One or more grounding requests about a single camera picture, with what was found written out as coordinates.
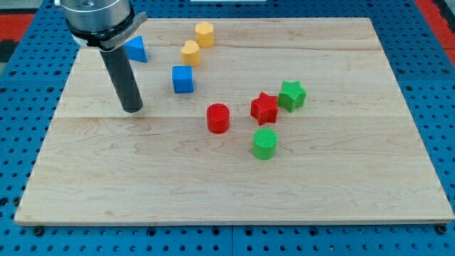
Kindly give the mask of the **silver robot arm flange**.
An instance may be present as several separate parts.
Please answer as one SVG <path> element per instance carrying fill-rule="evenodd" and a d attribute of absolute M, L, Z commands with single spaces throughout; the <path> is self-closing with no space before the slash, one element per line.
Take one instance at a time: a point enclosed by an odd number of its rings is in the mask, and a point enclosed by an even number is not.
<path fill-rule="evenodd" d="M 147 21 L 128 0 L 55 0 L 74 41 L 83 47 L 110 52 L 122 47 Z"/>

